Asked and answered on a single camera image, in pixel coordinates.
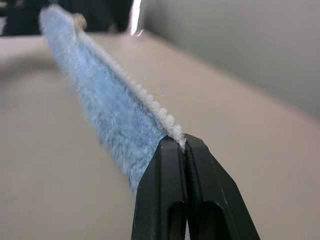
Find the blue fuzzy strip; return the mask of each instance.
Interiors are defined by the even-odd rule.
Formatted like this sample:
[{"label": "blue fuzzy strip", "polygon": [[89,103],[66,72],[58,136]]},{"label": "blue fuzzy strip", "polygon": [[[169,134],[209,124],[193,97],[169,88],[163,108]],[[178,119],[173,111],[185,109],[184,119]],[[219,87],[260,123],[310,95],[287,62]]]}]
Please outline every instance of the blue fuzzy strip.
[{"label": "blue fuzzy strip", "polygon": [[70,15],[54,7],[43,9],[40,26],[98,139],[111,148],[112,159],[135,192],[167,131],[113,67],[101,59],[102,53],[77,35]]}]

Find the black clip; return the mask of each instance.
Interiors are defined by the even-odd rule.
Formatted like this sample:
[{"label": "black clip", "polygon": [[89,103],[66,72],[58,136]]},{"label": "black clip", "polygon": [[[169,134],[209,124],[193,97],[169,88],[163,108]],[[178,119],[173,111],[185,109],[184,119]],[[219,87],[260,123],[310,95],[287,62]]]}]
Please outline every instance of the black clip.
[{"label": "black clip", "polygon": [[162,139],[138,187],[131,240],[259,240],[239,189],[204,142]]}]

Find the beige table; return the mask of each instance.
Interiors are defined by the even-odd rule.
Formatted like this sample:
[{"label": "beige table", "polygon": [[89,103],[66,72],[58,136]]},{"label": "beige table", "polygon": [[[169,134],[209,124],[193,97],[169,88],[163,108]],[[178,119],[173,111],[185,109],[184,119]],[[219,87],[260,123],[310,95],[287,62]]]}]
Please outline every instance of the beige table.
[{"label": "beige table", "polygon": [[[204,140],[261,239],[320,238],[319,122],[150,35],[94,39]],[[0,111],[0,239],[130,239],[126,179],[95,144],[45,42],[8,42],[0,40],[0,74],[12,78]]]}]

